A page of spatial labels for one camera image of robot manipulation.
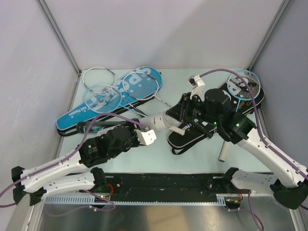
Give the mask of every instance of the metal grate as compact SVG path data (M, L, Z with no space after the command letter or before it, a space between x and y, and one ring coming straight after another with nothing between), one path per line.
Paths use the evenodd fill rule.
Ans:
M217 196L217 202L124 202L113 201L116 205L215 205L225 206L225 198ZM67 205L104 205L106 202L95 202L91 195L56 195L48 197L46 204L67 204Z

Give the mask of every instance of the metal corner post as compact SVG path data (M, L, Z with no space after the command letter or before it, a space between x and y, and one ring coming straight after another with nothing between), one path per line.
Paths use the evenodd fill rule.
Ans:
M273 21L271 22L267 32L265 33L265 36L264 36L261 44L259 45L252 61L250 62L249 66L247 68L248 70L251 71L254 68L254 66L256 65L256 62L260 58L260 56L261 56L262 52L264 51L267 43L269 42L270 38L273 36L276 28L278 27L279 23L283 19L285 13L289 9L289 6L291 5L291 3L293 1L294 0L283 0L283 2L281 3L276 15L273 18Z
M76 62L76 60L74 59L72 52L70 51L55 19L53 18L53 15L50 11L50 9L48 8L45 0L36 0L36 2L38 3L38 6L40 7L40 9L42 10L48 24L50 25L54 35L56 36L57 40L60 43L60 46L62 47L64 53L66 54L69 62L71 63L73 69L75 70L75 72L77 73L77 75L80 75L80 69L78 67L78 64Z

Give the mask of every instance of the table surface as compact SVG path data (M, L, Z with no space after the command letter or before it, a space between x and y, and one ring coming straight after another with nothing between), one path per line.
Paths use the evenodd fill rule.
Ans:
M157 96L170 105L175 105L184 92L192 91L187 79L192 75L200 75L211 69L158 69L162 73L163 86ZM113 70L117 77L121 77L130 70ZM217 88L227 81L229 73L216 72L203 77L205 82L204 92L211 88ZM86 75L86 82L89 85L99 83L111 83L112 76L103 70L89 71ZM73 108L83 103L83 95L86 88L82 81L79 82ZM154 115L168 108L156 99L150 100L138 106L139 109L148 115ZM134 112L128 111L122 114L128 118L140 118ZM255 121L254 115L248 115ZM122 173L210 173L226 172L230 167L238 167L245 171L269 171L260 161L249 152L237 145L231 145L225 163L217 160L223 140L215 134L212 139L205 139L197 143L182 155L173 155L171 147L167 142L170 130L156 131L157 140L144 147L132 148L127 153L121 153L117 158L99 165L105 172ZM88 138L95 137L95 133L89 134ZM83 134L76 134L71 137L64 137L60 156L75 149L80 143Z

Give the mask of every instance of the white table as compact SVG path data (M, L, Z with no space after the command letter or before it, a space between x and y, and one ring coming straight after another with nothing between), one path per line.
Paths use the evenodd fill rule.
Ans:
M167 103L174 105L183 93L192 91L187 79L192 75L200 75L210 69L158 69L162 73L163 86L158 92L158 96ZM117 77L121 77L130 70L113 70ZM86 81L91 84L111 83L111 76L106 77L103 81L102 76L106 71L96 70L89 71ZM205 82L205 90L217 88L224 83L229 73L216 72L203 77ZM73 108L83 102L83 95L86 92L82 81L79 82ZM142 111L148 115L153 115L168 109L164 104L153 99L139 106ZM122 114L128 118L140 117L134 112L125 112ZM254 115L248 116L253 121ZM237 145L231 145L225 163L217 160L221 146L222 138L215 134L212 139L205 139L197 143L190 150L182 155L173 155L171 147L167 142L167 135L170 130L160 130L156 132L157 140L149 146L132 148L127 153L121 153L115 159L109 160L107 163L100 165L105 172L116 173L211 173L225 172L230 167L238 167L245 171L269 171L261 162L247 151L239 148ZM65 137L60 156L75 149L80 143L83 134L76 134L71 137Z

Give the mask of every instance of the racket bag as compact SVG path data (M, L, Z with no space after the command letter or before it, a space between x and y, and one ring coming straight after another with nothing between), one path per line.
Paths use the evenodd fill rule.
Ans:
M219 89L222 89L225 94L229 95L231 97L231 106L233 110L236 110L238 99L229 94L227 83L222 84ZM255 98L257 108L260 107L261 102L264 99L264 90L261 87L260 94ZM242 112L244 115L253 113L253 105L251 101L241 101L238 112ZM191 147L193 147L195 144L200 142L201 140L204 140L206 138L206 135L203 134L201 131L196 129L191 124L185 124L182 123L178 126L180 129L185 130L184 136L181 136L180 134L176 132L171 132L168 137L167 141L168 144L171 146L171 152L174 155L180 155L189 150ZM207 124L205 126L206 130L209 132L214 133L215 132L215 126L211 124Z

